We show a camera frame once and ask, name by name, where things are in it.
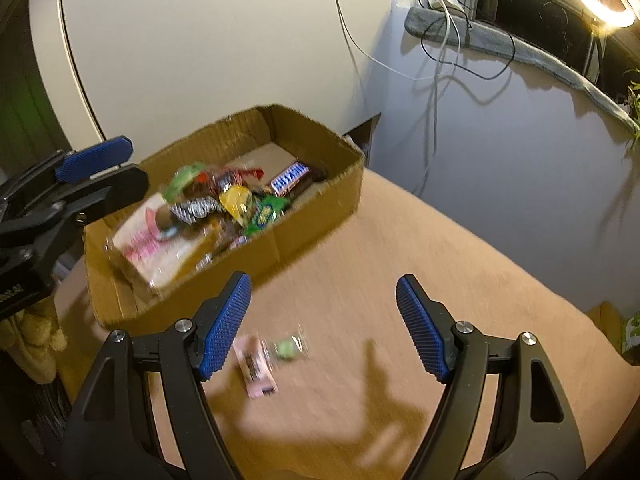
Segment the sliced bread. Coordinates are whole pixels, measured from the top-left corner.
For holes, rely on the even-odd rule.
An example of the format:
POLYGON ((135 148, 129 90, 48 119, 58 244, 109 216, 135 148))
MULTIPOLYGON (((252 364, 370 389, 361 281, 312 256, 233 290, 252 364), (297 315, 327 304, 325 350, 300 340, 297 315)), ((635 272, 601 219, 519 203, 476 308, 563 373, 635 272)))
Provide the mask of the sliced bread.
POLYGON ((162 194, 151 195, 114 229, 105 247, 111 263, 125 278, 152 294, 194 271, 202 258, 216 248, 222 235, 217 218, 201 226, 180 224, 167 234, 160 232, 151 220, 167 205, 162 194))

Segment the red green jelly cup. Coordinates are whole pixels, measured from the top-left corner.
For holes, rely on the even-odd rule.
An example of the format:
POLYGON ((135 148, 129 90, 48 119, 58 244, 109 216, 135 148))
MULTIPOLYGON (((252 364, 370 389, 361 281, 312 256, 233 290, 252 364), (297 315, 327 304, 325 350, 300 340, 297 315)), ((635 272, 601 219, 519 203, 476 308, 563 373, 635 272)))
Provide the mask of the red green jelly cup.
POLYGON ((173 203, 176 198, 202 171, 206 165, 202 162, 192 162, 190 165, 180 167, 171 177, 168 185, 163 189, 163 199, 167 203, 173 203))

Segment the black white snack packet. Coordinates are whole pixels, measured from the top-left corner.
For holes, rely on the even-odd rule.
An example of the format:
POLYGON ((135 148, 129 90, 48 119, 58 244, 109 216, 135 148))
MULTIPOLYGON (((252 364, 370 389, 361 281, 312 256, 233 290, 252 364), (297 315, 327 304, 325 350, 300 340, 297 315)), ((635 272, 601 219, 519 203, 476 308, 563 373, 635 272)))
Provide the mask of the black white snack packet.
POLYGON ((192 226, 192 224, 205 220, 212 214, 224 214, 226 210, 216 198, 207 195, 172 204, 169 207, 169 212, 176 220, 192 226))

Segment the chocolate cake red-edged bag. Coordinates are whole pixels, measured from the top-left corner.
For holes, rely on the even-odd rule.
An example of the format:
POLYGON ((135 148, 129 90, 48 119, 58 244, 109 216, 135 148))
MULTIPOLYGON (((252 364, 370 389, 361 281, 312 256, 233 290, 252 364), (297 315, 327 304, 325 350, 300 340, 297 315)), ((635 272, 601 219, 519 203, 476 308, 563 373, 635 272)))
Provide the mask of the chocolate cake red-edged bag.
POLYGON ((246 185, 248 177, 260 180, 263 176, 264 170, 262 168, 208 168, 196 177, 196 182, 204 185, 209 194, 218 196, 227 192, 233 185, 246 185))

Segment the Snickers bar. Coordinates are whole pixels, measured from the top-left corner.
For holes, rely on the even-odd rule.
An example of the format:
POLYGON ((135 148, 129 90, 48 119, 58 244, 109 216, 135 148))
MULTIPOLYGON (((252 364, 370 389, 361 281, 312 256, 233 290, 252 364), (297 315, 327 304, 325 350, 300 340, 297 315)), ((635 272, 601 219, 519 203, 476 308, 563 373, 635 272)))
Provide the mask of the Snickers bar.
POLYGON ((308 166, 302 162, 293 162, 268 183, 268 191, 274 196, 283 197, 310 175, 311 169, 308 166))

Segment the green snack bag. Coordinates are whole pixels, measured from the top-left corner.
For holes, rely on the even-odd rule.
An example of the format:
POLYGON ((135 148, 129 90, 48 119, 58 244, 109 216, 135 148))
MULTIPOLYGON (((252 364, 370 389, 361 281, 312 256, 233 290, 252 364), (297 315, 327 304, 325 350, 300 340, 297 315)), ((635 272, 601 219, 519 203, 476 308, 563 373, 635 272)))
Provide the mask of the green snack bag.
POLYGON ((636 360, 640 347, 640 312, 634 314, 625 322, 622 336, 622 356, 625 359, 636 360))

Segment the pink candy packet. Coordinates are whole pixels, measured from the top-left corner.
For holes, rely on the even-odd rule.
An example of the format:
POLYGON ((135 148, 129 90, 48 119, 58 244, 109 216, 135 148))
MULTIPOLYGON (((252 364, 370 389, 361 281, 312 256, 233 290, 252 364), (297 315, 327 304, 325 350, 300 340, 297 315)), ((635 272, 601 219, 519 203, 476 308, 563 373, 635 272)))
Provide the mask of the pink candy packet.
POLYGON ((250 399, 278 392, 265 345, 257 335, 237 336, 232 348, 250 399))

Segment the yellow candy packet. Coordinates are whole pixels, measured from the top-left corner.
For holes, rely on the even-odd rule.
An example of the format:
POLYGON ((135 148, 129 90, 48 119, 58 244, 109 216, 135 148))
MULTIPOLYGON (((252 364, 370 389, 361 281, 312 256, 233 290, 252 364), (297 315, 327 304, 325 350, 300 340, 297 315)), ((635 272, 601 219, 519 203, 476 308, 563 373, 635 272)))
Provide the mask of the yellow candy packet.
POLYGON ((254 210, 254 197, 250 189, 232 184, 218 195, 218 200, 232 219, 245 228, 254 210))

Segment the cardboard box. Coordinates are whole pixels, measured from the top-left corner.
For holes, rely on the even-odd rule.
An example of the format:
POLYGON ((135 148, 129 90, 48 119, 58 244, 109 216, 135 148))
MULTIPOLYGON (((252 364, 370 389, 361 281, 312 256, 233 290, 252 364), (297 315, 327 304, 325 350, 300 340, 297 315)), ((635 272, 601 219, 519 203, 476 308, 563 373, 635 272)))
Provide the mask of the cardboard box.
POLYGON ((141 167, 145 198, 84 235, 96 319, 134 334, 191 315, 236 271, 271 274, 345 220, 359 203, 363 156, 272 104, 205 126, 141 167))

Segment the small green ball candy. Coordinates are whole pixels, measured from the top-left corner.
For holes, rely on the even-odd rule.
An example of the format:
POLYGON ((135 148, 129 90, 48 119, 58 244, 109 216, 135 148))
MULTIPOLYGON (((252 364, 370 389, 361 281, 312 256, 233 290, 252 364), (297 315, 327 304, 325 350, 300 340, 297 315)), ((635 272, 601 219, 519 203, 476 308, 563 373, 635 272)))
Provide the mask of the small green ball candy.
POLYGON ((306 359, 308 344, 304 332, 298 328, 294 332, 276 340, 272 344, 274 357, 279 362, 294 362, 306 359))

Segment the green candy packet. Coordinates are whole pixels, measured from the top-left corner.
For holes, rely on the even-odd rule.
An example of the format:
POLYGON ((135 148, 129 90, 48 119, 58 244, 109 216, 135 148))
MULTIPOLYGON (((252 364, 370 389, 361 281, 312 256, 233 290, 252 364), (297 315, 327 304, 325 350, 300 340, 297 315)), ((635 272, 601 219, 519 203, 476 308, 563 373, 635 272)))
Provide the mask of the green candy packet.
POLYGON ((278 220, 290 206, 286 197, 265 195, 254 201, 254 212, 244 231, 245 236, 262 232, 267 226, 278 220))

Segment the potted spider plant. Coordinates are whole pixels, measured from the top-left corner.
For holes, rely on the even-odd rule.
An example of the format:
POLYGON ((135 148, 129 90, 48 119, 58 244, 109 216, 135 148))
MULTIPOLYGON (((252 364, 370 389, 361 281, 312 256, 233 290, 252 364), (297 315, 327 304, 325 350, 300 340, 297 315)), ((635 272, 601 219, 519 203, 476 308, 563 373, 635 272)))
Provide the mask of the potted spider plant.
POLYGON ((631 80, 627 87, 627 96, 625 101, 628 108, 628 115, 634 123, 634 131, 631 140, 628 143, 628 150, 637 151, 640 139, 640 82, 631 80))

